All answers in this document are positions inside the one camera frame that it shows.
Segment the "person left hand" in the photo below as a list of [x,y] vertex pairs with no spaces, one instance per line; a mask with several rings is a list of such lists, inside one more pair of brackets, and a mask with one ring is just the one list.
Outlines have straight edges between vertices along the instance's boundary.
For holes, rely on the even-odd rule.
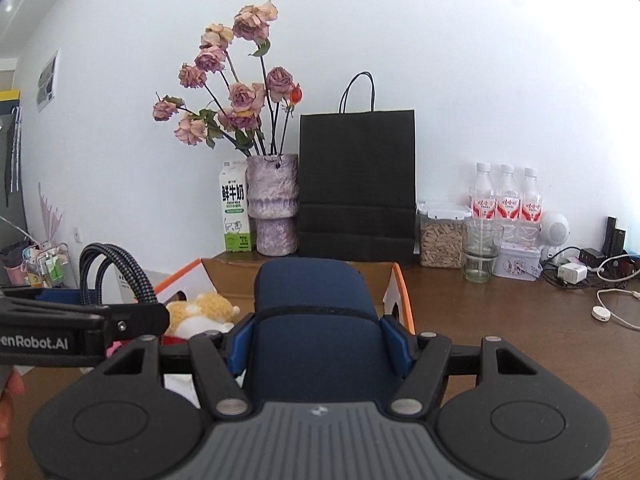
[[1,390],[1,453],[6,454],[10,446],[11,430],[14,419],[14,398],[25,393],[22,375],[14,368],[9,374],[6,385]]

